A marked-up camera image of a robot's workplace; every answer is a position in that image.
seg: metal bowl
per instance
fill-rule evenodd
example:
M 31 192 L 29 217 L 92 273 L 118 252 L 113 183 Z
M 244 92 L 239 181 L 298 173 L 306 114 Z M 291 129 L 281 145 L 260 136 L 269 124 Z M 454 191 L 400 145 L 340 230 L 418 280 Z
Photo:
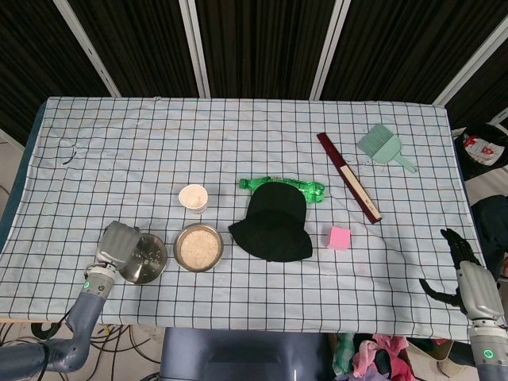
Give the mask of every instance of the metal bowl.
M 157 236 L 143 233 L 134 253 L 120 272 L 129 283 L 145 284 L 156 279 L 167 263 L 167 249 Z
M 194 267 L 189 266 L 188 264 L 186 264 L 183 261 L 180 252 L 181 252 L 182 242 L 185 239 L 185 237 L 187 237 L 190 233 L 199 231 L 199 230 L 205 230 L 208 233 L 211 233 L 217 239 L 219 249 L 217 251 L 217 255 L 215 256 L 214 260 L 208 266 L 201 267 L 201 268 L 194 268 Z M 184 228 L 180 232 L 180 234 L 176 237 L 175 243 L 173 245 L 173 252 L 175 254 L 176 262 L 180 265 L 181 268 L 183 268 L 184 270 L 187 270 L 187 271 L 191 271 L 191 272 L 204 272 L 204 271 L 208 271 L 211 268 L 213 268 L 218 263 L 218 261 L 221 260 L 223 249 L 224 249 L 224 241 L 222 240 L 221 234 L 214 227 L 207 225 L 207 224 L 202 224 L 202 223 L 188 225 L 186 228 Z

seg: bowl of rice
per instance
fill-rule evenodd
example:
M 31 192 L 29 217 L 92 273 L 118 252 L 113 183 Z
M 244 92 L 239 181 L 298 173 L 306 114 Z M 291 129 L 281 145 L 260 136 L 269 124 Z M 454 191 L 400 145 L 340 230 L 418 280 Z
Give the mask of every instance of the bowl of rice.
M 222 256 L 224 242 L 221 234 L 207 224 L 192 224 L 175 239 L 174 254 L 181 268 L 204 272 L 214 267 Z

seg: robotic hand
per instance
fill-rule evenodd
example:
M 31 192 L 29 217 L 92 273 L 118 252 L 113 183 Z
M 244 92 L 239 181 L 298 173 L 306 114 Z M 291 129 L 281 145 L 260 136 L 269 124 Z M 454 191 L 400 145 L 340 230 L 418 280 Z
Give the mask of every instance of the robotic hand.
M 451 229 L 441 234 L 450 246 L 459 287 L 456 294 L 445 294 L 420 279 L 421 287 L 431 298 L 458 306 L 471 320 L 468 335 L 480 381 L 508 379 L 508 334 L 497 324 L 504 311 L 494 277 L 464 238 Z
M 86 281 L 68 312 L 67 325 L 73 337 L 1 347 L 2 380 L 28 379 L 38 373 L 39 379 L 42 379 L 46 370 L 68 373 L 85 364 L 90 336 L 114 285 L 116 270 L 127 264 L 140 239 L 141 233 L 137 229 L 118 221 L 106 228 L 95 253 L 97 263 L 85 272 Z

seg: pink block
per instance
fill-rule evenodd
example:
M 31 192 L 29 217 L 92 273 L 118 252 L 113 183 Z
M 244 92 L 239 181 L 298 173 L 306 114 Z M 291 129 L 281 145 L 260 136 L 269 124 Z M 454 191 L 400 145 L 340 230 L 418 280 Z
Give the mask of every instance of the pink block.
M 329 243 L 327 248 L 333 250 L 345 250 L 351 244 L 351 231 L 349 229 L 337 228 L 332 226 L 330 230 Z

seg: white tablecloth with black grid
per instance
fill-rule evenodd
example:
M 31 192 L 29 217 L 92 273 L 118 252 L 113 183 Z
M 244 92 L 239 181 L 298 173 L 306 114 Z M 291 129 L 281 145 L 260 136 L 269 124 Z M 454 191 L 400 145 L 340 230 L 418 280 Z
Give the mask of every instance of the white tablecloth with black grid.
M 356 142 L 376 123 L 402 139 L 417 174 L 376 164 Z M 383 220 L 371 225 L 316 138 L 327 132 Z M 308 260 L 268 263 L 234 244 L 244 218 L 240 178 L 276 175 L 326 185 L 307 204 Z M 208 209 L 190 214 L 179 191 L 200 183 Z M 418 279 L 453 292 L 440 228 L 478 252 L 446 112 L 392 102 L 50 98 L 24 193 L 0 257 L 0 315 L 55 321 L 72 306 L 83 270 L 113 220 L 165 240 L 170 259 L 154 282 L 118 276 L 101 322 L 212 329 L 342 331 L 467 338 L 456 308 L 428 298 Z M 179 268 L 172 242 L 186 225 L 218 228 L 225 249 L 206 273 Z M 352 247 L 325 248 L 332 225 Z

